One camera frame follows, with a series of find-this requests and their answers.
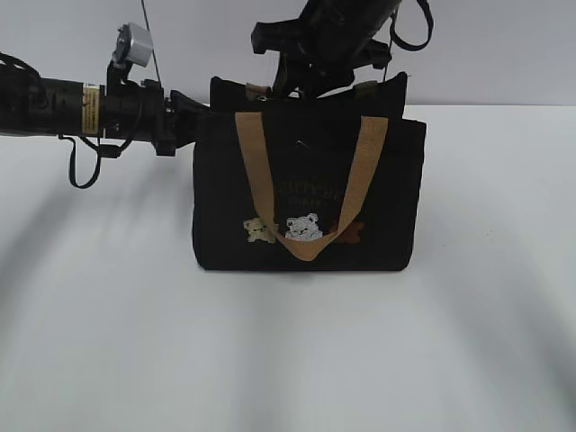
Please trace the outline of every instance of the brown bear embroidery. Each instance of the brown bear embroidery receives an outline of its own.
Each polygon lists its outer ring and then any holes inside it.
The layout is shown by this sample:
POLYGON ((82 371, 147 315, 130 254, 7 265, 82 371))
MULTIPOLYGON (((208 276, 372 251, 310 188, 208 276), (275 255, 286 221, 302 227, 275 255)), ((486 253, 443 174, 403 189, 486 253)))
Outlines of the brown bear embroidery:
MULTIPOLYGON (((248 233, 248 242, 254 243, 257 240, 265 241, 270 244, 276 242, 276 237, 260 218, 254 218, 244 221, 244 229, 248 233)), ((274 225, 274 229, 278 230, 278 225, 274 225)))
MULTIPOLYGON (((346 228, 342 232, 342 234, 340 234, 334 240, 334 243, 346 244, 346 245, 357 245, 361 241, 360 231, 362 231, 364 228, 365 228, 365 224, 363 222, 355 220, 350 225, 348 225, 348 228, 346 228)), ((332 229, 330 230, 330 232, 335 232, 336 230, 338 230, 338 223, 334 222, 334 225, 332 225, 332 229)))

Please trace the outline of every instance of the white wall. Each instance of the white wall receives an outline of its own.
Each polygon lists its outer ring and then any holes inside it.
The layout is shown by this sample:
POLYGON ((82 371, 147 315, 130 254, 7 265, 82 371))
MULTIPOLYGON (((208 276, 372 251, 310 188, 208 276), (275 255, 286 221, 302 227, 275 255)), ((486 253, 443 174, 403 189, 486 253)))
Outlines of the white wall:
MULTIPOLYGON (((276 55, 251 55, 256 21, 296 17, 305 0, 148 0, 166 81, 204 99, 213 75, 271 83, 276 55)), ((576 104, 574 0, 430 0, 436 18, 425 51, 395 51, 391 72, 411 75, 414 104, 576 104)), ((415 0, 399 33, 426 35, 415 0)), ((386 31, 380 38, 387 41, 386 31)), ((362 79, 380 77, 368 68, 362 79)))
MULTIPOLYGON (((411 75, 413 104, 576 104, 574 0, 431 0, 432 44, 395 50, 391 73, 411 75)), ((166 87, 207 101, 214 75, 271 84, 276 54, 252 54, 256 21, 296 17, 305 0, 148 0, 166 87)), ((115 40, 129 20, 142 23, 140 0, 3 0, 0 50, 47 77, 100 83, 115 40)), ((399 33, 425 37, 415 0, 404 0, 399 33)), ((386 30, 380 37, 387 41, 386 30)), ((143 77, 147 72, 137 72, 143 77)), ((376 79, 366 68, 359 79, 376 79)))

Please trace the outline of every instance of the beige bear embroidery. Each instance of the beige bear embroidery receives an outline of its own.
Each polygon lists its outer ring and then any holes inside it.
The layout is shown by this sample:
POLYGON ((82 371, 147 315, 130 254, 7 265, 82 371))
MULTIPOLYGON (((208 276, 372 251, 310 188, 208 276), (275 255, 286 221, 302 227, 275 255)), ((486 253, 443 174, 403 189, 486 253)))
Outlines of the beige bear embroidery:
POLYGON ((276 242, 276 237, 260 218, 245 220, 244 229, 248 231, 248 241, 250 243, 254 243, 256 240, 266 241, 270 244, 276 242))

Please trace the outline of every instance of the sticker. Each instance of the sticker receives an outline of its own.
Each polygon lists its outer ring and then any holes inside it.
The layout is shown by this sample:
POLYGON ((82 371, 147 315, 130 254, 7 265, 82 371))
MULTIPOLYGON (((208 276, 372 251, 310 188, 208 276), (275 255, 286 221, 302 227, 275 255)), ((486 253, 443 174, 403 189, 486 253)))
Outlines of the sticker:
POLYGON ((265 241, 273 245, 276 242, 276 237, 270 232, 270 229, 264 224, 260 218, 254 218, 244 221, 244 230, 248 232, 248 242, 254 243, 256 240, 265 241))
POLYGON ((285 234, 287 239, 298 241, 313 241, 323 237, 318 224, 318 215, 310 213, 308 216, 300 218, 288 218, 286 226, 288 231, 285 234))
POLYGON ((100 86, 84 84, 82 91, 82 133, 98 135, 100 121, 100 86))

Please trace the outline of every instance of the cable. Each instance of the cable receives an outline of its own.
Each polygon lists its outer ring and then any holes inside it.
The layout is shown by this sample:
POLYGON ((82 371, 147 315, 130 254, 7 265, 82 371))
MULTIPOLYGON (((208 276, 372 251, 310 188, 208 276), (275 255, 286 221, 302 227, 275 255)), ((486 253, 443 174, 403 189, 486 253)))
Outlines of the cable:
POLYGON ((92 177, 90 177, 90 180, 88 180, 84 184, 78 184, 78 181, 76 179, 76 140, 71 138, 71 137, 65 137, 62 134, 58 135, 58 139, 70 141, 72 143, 72 153, 70 153, 70 164, 68 166, 68 180, 70 181, 70 183, 76 189, 84 190, 84 189, 88 189, 89 187, 92 187, 96 183, 96 180, 98 180, 98 177, 100 176, 100 168, 102 166, 102 155, 100 154, 100 151, 98 148, 98 147, 100 147, 100 139, 98 139, 98 146, 96 146, 95 144, 90 142, 88 139, 84 139, 83 137, 80 137, 80 139, 84 143, 86 143, 86 145, 88 145, 88 147, 90 147, 92 150, 94 150, 96 152, 96 166, 94 168, 94 173, 92 174, 92 177))
POLYGON ((432 40, 432 32, 434 30, 434 18, 432 17, 432 12, 430 11, 430 4, 428 4, 428 0, 416 0, 420 9, 424 13, 424 17, 426 18, 426 23, 428 26, 428 35, 427 39, 424 43, 419 45, 412 45, 411 43, 407 43, 403 38, 398 36, 396 33, 396 21, 398 20, 398 10, 394 12, 391 16, 392 24, 390 25, 390 36, 394 43, 398 45, 400 48, 406 51, 420 51, 423 50, 432 40))
MULTIPOLYGON (((144 21, 146 21, 146 29, 148 30, 148 33, 152 34, 152 31, 150 31, 148 12, 146 11, 146 4, 144 3, 144 0, 140 0, 140 4, 142 5, 142 12, 144 13, 144 21)), ((160 84, 160 86, 162 86, 162 80, 160 79, 160 71, 158 70, 158 60, 156 59, 155 49, 152 50, 152 57, 154 58, 154 68, 156 69, 156 76, 158 78, 158 83, 160 84)))
POLYGON ((3 61, 6 65, 17 66, 31 75, 32 79, 36 82, 36 86, 40 89, 41 93, 41 103, 39 103, 40 108, 45 108, 48 105, 48 97, 46 96, 46 88, 42 84, 42 78, 38 71, 30 66, 28 63, 20 60, 19 58, 9 56, 0 52, 0 61, 3 61))

